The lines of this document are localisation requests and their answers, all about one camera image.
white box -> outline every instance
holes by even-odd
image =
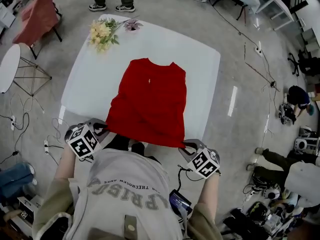
[[[86,124],[80,128],[74,128],[67,143],[81,159],[102,149],[100,143]]]
[[[193,170],[196,174],[199,174],[202,178],[209,178],[214,172],[216,172],[220,165],[216,158],[216,153],[210,151],[207,148],[201,150],[187,166]]]

black device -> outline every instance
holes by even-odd
[[[178,209],[180,204],[186,210],[188,215],[192,212],[191,202],[188,199],[186,199],[182,194],[180,194],[176,189],[171,191],[169,195],[169,201],[173,212],[181,218],[182,215]]]

electrical outlet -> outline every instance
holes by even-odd
[[[13,116],[11,116],[11,118],[12,118],[11,130],[14,131],[15,130],[16,117],[13,115]]]
[[[44,151],[49,153],[49,142],[47,140],[44,141]]]

gray floor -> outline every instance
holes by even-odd
[[[41,196],[44,196],[57,167],[52,158],[44,153],[44,140],[48,135],[56,134],[51,123],[52,118],[59,115],[64,86],[77,54],[88,35],[89,25],[92,20],[102,14],[88,10],[88,5],[93,0],[54,0],[54,2],[63,13],[63,20],[58,27],[63,42],[60,43],[53,33],[49,33],[41,41],[42,50],[36,62],[53,76],[50,84],[36,95],[44,112],[33,100],[29,128],[22,138],[22,143],[20,144],[19,141],[16,147],[21,153],[18,157],[10,158],[1,165],[2,169],[7,168],[14,165],[16,159],[31,163],[35,168],[36,179],[39,182],[35,191]],[[109,9],[105,13],[118,14],[113,8],[119,3],[120,0],[107,0]],[[204,142],[210,148],[216,149],[221,157],[222,176],[220,178],[217,215],[219,220],[230,209],[243,205],[242,190],[250,177],[245,167],[252,158],[255,147],[263,146],[286,156],[293,147],[299,126],[309,125],[313,129],[317,129],[318,110],[313,116],[302,115],[293,126],[282,125],[275,116],[275,106],[278,107],[282,102],[285,87],[299,85],[305,88],[303,77],[293,76],[293,66],[287,61],[289,52],[297,55],[292,43],[283,35],[291,29],[290,25],[283,28],[282,32],[274,32],[263,13],[259,14],[257,20],[257,16],[249,14],[248,11],[245,25],[244,16],[239,21],[235,20],[240,12],[240,7],[234,6],[230,0],[222,1],[216,6],[219,12],[241,32],[254,42],[261,41],[271,75],[280,90],[276,93],[275,102],[273,102],[275,89],[264,87],[266,81],[245,64],[245,62],[249,63],[261,74],[266,75],[263,59],[254,52],[254,45],[226,23],[210,4],[193,0],[135,0],[134,4],[137,8],[136,12],[124,13],[123,15],[138,16],[138,19],[142,21],[182,33],[216,49],[221,54],[217,83],[203,138]],[[260,28],[257,29],[254,24],[260,25]],[[1,40],[0,58],[11,46],[12,39],[20,28],[21,22],[17,17]],[[22,47],[22,55],[26,58],[32,58],[27,47]],[[228,111],[234,87],[237,88],[237,93],[232,115],[229,116]],[[0,113],[1,115],[10,115],[11,107],[13,114],[20,122],[22,107],[17,94],[21,96],[24,103],[27,96],[15,86],[11,86],[7,93],[0,96]],[[25,105],[25,109],[30,107],[30,101]],[[85,120],[85,118],[69,112],[66,112],[64,119],[69,125]],[[8,120],[0,118],[0,124],[0,157],[4,159],[13,152],[13,134]],[[265,131],[266,124],[272,133],[268,130]],[[64,135],[67,126],[63,124],[59,129]],[[14,140],[17,140],[18,135],[19,132],[16,130]],[[51,145],[59,144],[52,136],[49,137],[49,143]],[[50,148],[50,152],[58,161],[61,150]],[[152,153],[160,160],[169,172],[170,187],[177,188],[179,171],[177,165],[185,166],[186,164],[178,150],[149,145],[146,152]],[[77,162],[76,177],[85,179],[89,167],[89,163]],[[196,174],[192,173],[190,173],[190,177],[198,178]],[[196,202],[204,183],[203,180],[192,182],[182,173],[181,181],[182,194],[192,202]]]

white table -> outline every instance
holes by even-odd
[[[112,14],[100,17],[104,18],[114,18],[119,22],[128,19]],[[120,45],[114,44],[105,52],[98,53],[89,45],[88,36],[66,83],[60,116],[66,109],[105,121],[130,61],[149,58],[162,66],[175,62],[186,72],[185,138],[201,140],[214,96],[220,54],[187,36],[140,22],[143,26],[137,33],[126,32],[124,27],[120,27],[116,32]]]
[[[291,15],[291,12],[289,11],[289,8],[285,5],[284,2],[282,2],[282,0],[268,0],[267,2],[265,2],[264,4],[262,4],[259,9],[256,11],[256,13],[261,12],[264,8],[266,8],[268,5],[270,5],[272,2],[274,2],[276,5],[278,5],[278,7],[281,9],[281,12],[277,13],[276,15],[271,17],[271,20],[275,19],[276,17],[280,16],[281,14],[285,14],[288,17],[288,21],[286,21],[285,23],[277,26],[276,28],[274,28],[273,30],[277,31],[278,29],[281,29],[282,27],[284,27],[285,25],[290,24],[291,22],[294,22],[294,18]]]
[[[19,66],[20,61],[23,61],[26,65]],[[33,69],[33,76],[32,77],[19,77],[16,76],[18,69],[21,68],[32,68]],[[41,72],[45,76],[38,77],[36,75],[37,71]],[[28,92],[24,88],[22,88],[16,80],[18,79],[32,79],[31,90]],[[35,87],[35,79],[46,79],[46,82],[43,83],[37,90],[34,90]],[[33,63],[32,61],[21,57],[21,48],[19,44],[14,44],[10,47],[10,49],[5,53],[4,57],[2,58],[0,64],[0,93],[6,93],[12,83],[16,84],[20,87],[25,93],[29,96],[33,97],[40,89],[47,84],[52,77],[39,65]]]

